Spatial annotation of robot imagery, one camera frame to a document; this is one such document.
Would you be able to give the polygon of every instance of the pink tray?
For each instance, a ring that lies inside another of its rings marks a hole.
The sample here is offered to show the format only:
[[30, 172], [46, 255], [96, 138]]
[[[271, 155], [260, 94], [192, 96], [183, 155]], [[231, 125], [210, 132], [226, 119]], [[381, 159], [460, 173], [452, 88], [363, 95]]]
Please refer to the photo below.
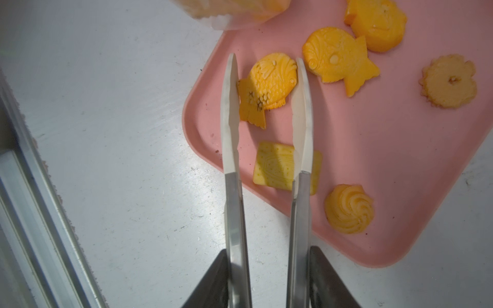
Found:
[[[409, 251], [493, 126], [493, 1], [397, 2], [408, 16], [404, 40], [387, 53], [369, 52], [380, 77], [348, 99], [342, 82], [321, 84], [308, 74], [314, 146], [323, 154], [318, 192], [311, 197], [313, 230], [367, 267], [388, 266]], [[191, 148], [222, 169], [219, 105], [229, 53], [236, 53], [241, 78], [269, 53], [301, 57], [301, 46], [316, 29], [352, 33], [343, 23], [345, 8], [344, 0], [293, 0], [260, 27], [225, 32], [183, 108]], [[478, 95], [457, 110], [432, 107], [420, 96], [421, 69], [452, 53], [476, 64]], [[241, 122], [238, 148], [243, 185], [285, 215], [291, 193], [253, 184], [252, 173], [260, 141], [292, 144], [291, 117], [288, 102], [266, 113], [265, 131]], [[375, 219], [362, 234], [340, 234], [325, 219], [323, 201], [341, 183], [362, 184], [375, 200]]]

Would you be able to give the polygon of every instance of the cookie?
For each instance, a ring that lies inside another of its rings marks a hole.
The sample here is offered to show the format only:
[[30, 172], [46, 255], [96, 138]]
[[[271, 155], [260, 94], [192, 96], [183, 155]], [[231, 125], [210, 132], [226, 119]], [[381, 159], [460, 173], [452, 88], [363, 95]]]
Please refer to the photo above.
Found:
[[476, 81], [472, 79], [475, 72], [474, 63], [464, 62], [461, 55], [442, 56], [423, 68], [421, 95], [435, 106], [458, 108], [476, 96]]
[[360, 233], [375, 216], [372, 203], [361, 185], [340, 184], [325, 199], [325, 216], [341, 233]]
[[[263, 141], [258, 145], [253, 169], [253, 182], [257, 185], [292, 190], [294, 180], [294, 146]], [[310, 195], [317, 193], [322, 166], [322, 153], [313, 152]]]
[[368, 59], [364, 36], [357, 39], [346, 31], [327, 27], [313, 32], [302, 47], [309, 71], [322, 82], [344, 80], [346, 95], [351, 97], [366, 80], [380, 75], [378, 67]]
[[344, 23], [356, 37], [364, 36], [368, 50], [386, 52], [404, 36], [407, 17], [392, 0], [348, 0]]
[[245, 79], [237, 84], [240, 96], [240, 120], [266, 128], [265, 110], [282, 107], [296, 85], [296, 62], [283, 53], [260, 59]]

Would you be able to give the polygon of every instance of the white table surface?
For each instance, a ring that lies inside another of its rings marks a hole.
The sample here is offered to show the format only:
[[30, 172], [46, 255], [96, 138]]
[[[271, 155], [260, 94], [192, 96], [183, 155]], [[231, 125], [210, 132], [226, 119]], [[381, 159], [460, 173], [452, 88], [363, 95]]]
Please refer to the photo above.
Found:
[[[225, 247], [223, 175], [183, 137], [220, 32], [167, 0], [0, 0], [0, 67], [111, 308], [180, 307]], [[364, 308], [493, 307], [493, 134], [409, 254], [358, 266]], [[254, 307], [284, 307], [288, 219], [244, 190]]]

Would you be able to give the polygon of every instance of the plastic bag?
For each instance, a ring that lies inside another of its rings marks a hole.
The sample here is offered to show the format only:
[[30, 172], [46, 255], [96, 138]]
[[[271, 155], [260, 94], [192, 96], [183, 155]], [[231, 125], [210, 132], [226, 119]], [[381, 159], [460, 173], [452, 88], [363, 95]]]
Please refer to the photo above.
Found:
[[192, 18], [216, 30], [259, 25], [284, 12], [291, 0], [172, 0]]

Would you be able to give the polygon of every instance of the tongs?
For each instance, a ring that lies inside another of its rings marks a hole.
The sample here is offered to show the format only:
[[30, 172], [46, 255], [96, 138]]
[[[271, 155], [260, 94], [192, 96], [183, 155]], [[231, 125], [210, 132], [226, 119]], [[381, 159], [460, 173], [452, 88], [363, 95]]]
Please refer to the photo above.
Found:
[[[296, 59], [298, 83], [291, 96], [294, 181], [287, 275], [287, 308], [358, 308], [319, 247], [310, 245], [310, 176], [313, 164], [313, 111], [303, 60]], [[229, 55], [221, 94], [221, 142], [226, 205], [223, 249], [183, 308], [251, 308], [247, 233], [240, 178], [238, 142], [240, 100], [238, 65]]]

